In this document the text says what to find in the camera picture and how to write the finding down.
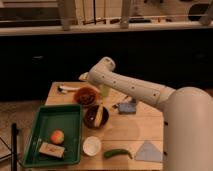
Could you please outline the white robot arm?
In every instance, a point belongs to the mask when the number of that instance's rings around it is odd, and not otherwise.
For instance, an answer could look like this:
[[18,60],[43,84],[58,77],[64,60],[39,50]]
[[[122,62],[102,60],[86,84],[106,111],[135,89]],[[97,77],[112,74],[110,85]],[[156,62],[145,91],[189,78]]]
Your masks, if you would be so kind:
[[114,72],[102,58],[80,79],[106,85],[163,113],[163,171],[213,171],[213,97],[196,87],[173,89]]

